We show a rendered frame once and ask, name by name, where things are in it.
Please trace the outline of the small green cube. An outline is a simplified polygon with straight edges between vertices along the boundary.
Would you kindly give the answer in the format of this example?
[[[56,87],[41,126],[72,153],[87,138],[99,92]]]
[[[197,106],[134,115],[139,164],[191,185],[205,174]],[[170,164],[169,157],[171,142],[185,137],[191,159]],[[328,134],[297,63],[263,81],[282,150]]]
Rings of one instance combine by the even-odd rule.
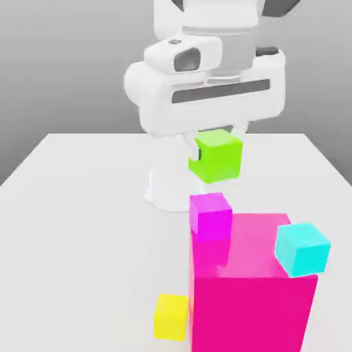
[[[206,184],[236,179],[241,170],[243,142],[217,129],[202,131],[195,139],[199,149],[198,160],[188,160],[189,169]]]

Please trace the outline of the large pink box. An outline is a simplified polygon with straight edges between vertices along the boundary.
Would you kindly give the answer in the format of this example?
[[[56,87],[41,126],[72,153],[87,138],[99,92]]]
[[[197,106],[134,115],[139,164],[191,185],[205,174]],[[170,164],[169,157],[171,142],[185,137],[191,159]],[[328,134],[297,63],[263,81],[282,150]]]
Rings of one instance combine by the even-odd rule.
[[[283,213],[237,213],[229,239],[190,244],[192,352],[300,352],[318,277],[274,256]]]

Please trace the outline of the small yellow cube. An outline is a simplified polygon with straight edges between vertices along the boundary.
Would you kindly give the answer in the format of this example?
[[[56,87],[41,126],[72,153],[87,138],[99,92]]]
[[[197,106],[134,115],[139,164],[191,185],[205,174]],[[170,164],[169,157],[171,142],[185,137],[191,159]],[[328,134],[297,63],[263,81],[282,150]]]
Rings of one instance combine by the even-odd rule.
[[[154,313],[154,336],[164,340],[184,341],[187,319],[187,296],[160,294]]]

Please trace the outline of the small magenta cube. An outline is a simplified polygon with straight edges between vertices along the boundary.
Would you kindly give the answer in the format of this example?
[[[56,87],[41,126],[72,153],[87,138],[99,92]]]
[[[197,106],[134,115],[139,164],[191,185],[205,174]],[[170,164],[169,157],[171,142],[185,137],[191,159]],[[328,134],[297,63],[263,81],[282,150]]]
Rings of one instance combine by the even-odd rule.
[[[221,192],[190,196],[190,228],[199,242],[228,239],[232,208]]]

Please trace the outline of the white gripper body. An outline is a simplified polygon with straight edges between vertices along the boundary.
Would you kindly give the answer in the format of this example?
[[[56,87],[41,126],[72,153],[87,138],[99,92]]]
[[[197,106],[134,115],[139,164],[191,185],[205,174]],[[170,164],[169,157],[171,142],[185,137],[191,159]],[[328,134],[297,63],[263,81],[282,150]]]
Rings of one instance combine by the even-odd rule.
[[[223,85],[208,83],[206,72],[168,75],[133,63],[124,89],[143,130],[157,138],[274,118],[285,106],[286,58],[275,47],[259,53],[239,81]]]

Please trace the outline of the small cyan cube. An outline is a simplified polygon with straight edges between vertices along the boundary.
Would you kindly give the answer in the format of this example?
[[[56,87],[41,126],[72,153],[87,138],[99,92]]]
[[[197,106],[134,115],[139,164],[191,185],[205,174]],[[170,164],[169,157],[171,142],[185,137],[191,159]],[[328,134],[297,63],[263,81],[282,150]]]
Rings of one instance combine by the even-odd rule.
[[[274,254],[290,278],[325,271],[331,242],[311,223],[278,227]]]

